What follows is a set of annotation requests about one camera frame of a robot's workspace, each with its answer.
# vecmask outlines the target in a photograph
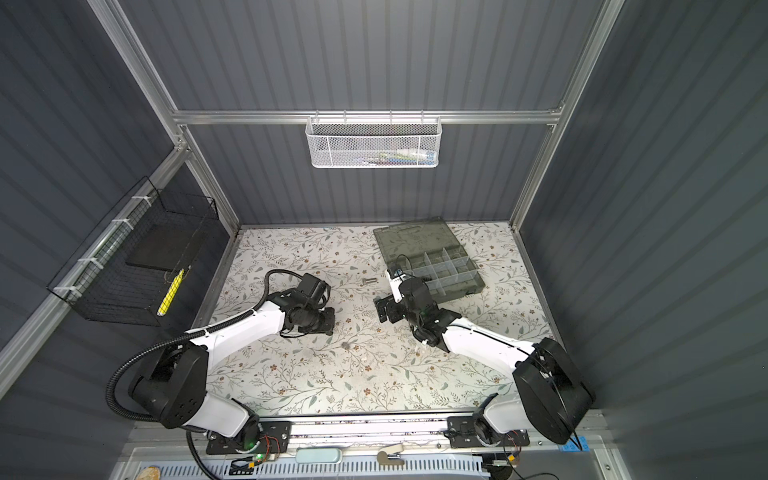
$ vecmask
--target black mounting plate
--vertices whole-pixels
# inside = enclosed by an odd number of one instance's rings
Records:
[[[459,435],[449,439],[452,449],[476,449],[487,446],[480,443],[480,439],[475,434],[475,423],[471,415],[448,417],[448,430],[459,432]],[[512,430],[508,435],[514,441],[504,437],[504,440],[495,446],[513,449],[515,446],[525,447],[531,444],[528,431],[526,430]]]
[[[259,422],[259,430],[262,437],[267,435],[277,439],[277,450],[275,449],[275,442],[270,440],[270,454],[286,452],[288,441],[290,440],[290,427],[291,422]],[[238,455],[235,450],[237,448],[239,448],[239,445],[233,442],[232,439],[216,435],[215,439],[208,441],[205,452],[207,455]],[[262,440],[256,446],[256,450],[253,453],[266,453],[266,442]]]

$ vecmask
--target aluminum frame rail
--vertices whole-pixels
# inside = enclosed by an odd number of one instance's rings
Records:
[[[530,111],[205,111],[182,110],[172,114],[179,124],[304,125],[308,118],[327,123],[386,124],[436,122],[443,124],[546,124],[560,121],[558,110]]]

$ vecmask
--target zip tie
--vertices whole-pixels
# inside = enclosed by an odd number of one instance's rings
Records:
[[[139,196],[131,197],[131,198],[139,198],[139,199],[142,199],[142,200],[146,200],[147,201],[147,205],[149,205],[150,207],[152,206],[152,202],[149,201],[149,197],[142,197],[141,195],[139,195]]]
[[[112,220],[112,222],[122,222],[122,223],[125,223],[126,225],[128,225],[128,228],[130,228],[131,230],[134,229],[134,226],[131,225],[131,222],[128,221],[127,218],[116,218],[116,219]]]
[[[104,269],[104,265],[102,265],[96,257],[89,257],[89,258],[78,258],[78,262],[91,262],[95,266],[98,267],[99,270]]]
[[[77,285],[74,285],[74,286],[55,286],[55,287],[53,287],[53,290],[54,291],[56,291],[56,290],[64,290],[65,292],[71,292],[72,295],[75,298],[80,298],[80,297],[83,296],[83,294],[80,293],[80,287],[77,286]]]
[[[74,285],[74,286],[55,286],[55,287],[53,287],[53,290],[65,290],[67,292],[79,293],[80,287],[77,286],[77,285]]]

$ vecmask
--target black cable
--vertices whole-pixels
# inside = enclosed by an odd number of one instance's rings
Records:
[[[411,263],[411,259],[409,259],[409,258],[408,258],[408,256],[407,256],[407,255],[405,255],[404,253],[401,253],[401,254],[399,254],[397,257],[395,257],[395,266],[399,266],[399,265],[397,264],[397,260],[398,260],[400,257],[403,257],[403,258],[405,258],[406,260],[408,260],[408,270],[411,270],[411,273],[406,273],[406,272],[403,272],[403,271],[402,271],[402,268],[401,268],[401,269],[400,269],[400,271],[403,273],[403,275],[408,275],[408,276],[410,276],[411,278],[416,278],[416,276],[413,274],[413,264]]]
[[[554,473],[550,473],[550,472],[542,472],[542,473],[536,473],[536,474],[534,474],[534,475],[529,475],[529,476],[527,476],[527,477],[524,477],[524,476],[520,475],[520,473],[518,472],[518,470],[517,470],[516,468],[513,468],[513,469],[512,469],[512,471],[513,471],[513,472],[514,472],[514,473],[515,473],[515,474],[516,474],[518,477],[520,477],[520,479],[521,479],[521,480],[529,480],[530,478],[541,477],[541,476],[543,476],[543,475],[550,475],[550,476],[552,476],[552,477],[555,477],[557,480],[560,480],[560,478],[559,478],[557,475],[555,475]]]
[[[217,477],[216,474],[209,470],[208,467],[203,463],[203,460],[200,458],[200,454],[197,453],[197,449],[194,448],[194,443],[192,442],[192,432],[189,430],[187,430],[187,446],[190,448],[190,453],[192,454],[194,462],[198,467],[200,467],[200,470],[203,471],[205,476],[210,478],[210,480],[222,480],[222,478]]]
[[[515,444],[515,458],[517,458],[523,451],[522,447],[518,447],[517,442],[509,435],[507,434],[507,438],[512,440],[512,443]],[[504,439],[502,439],[502,450],[504,450],[504,455],[507,455],[507,446],[504,445]]]
[[[192,339],[196,339],[198,337],[201,337],[203,335],[206,335],[206,331],[209,333],[211,332],[217,332],[221,329],[225,329],[228,326],[234,325],[235,323],[241,321],[242,319],[246,319],[249,316],[251,316],[253,313],[255,313],[261,306],[266,302],[266,298],[269,295],[270,292],[270,276],[274,273],[285,273],[287,275],[293,275],[297,278],[301,278],[301,275],[298,273],[292,272],[290,270],[283,270],[283,269],[275,269],[270,270],[264,275],[264,292],[261,295],[261,298],[256,303],[256,305],[252,306],[248,310],[240,313],[239,315],[235,316],[234,318],[231,318],[229,320],[226,320],[222,323],[217,323],[216,325],[212,325],[207,327],[205,330],[198,330],[196,332],[192,333],[185,333],[182,336],[179,336],[175,339],[166,340],[164,342],[157,343],[145,350],[142,350],[141,352],[137,353],[133,357],[131,357],[126,363],[121,365],[117,370],[114,371],[112,374],[112,377],[110,377],[109,381],[107,382],[107,387],[104,391],[104,397],[107,400],[107,405],[109,406],[110,410],[112,412],[117,413],[119,416],[124,417],[129,420],[138,420],[141,422],[157,422],[157,420],[147,413],[139,413],[134,412],[132,410],[126,409],[122,405],[120,405],[118,399],[115,397],[115,389],[118,386],[118,382],[120,381],[120,378],[127,372],[128,369],[130,369],[135,363],[137,363],[139,360],[147,356],[148,354],[154,352],[158,349],[163,349],[169,345],[178,345],[184,342],[187,342]]]
[[[237,465],[235,462],[244,462],[245,465]],[[251,463],[255,463],[253,461],[253,457],[234,458],[230,463],[229,475],[250,475],[251,471],[253,470],[253,467],[250,466]]]
[[[288,332],[284,332],[284,331],[280,330],[280,338],[284,338],[284,339],[299,339],[299,338],[301,338],[303,336],[309,335],[309,332],[301,333],[299,335],[292,335],[292,336],[285,335],[286,333],[289,333],[289,332],[290,332],[290,330],[288,330]]]
[[[205,432],[207,432],[206,429],[202,429],[200,427],[193,427],[192,425],[182,425],[179,428],[182,429],[182,430],[187,430],[188,432],[193,432],[193,433],[205,433]]]

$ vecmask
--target beige clip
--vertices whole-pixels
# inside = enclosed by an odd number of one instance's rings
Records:
[[[376,454],[376,461],[379,465],[405,465],[406,461],[400,459],[400,452],[402,451],[402,443],[384,447]]]

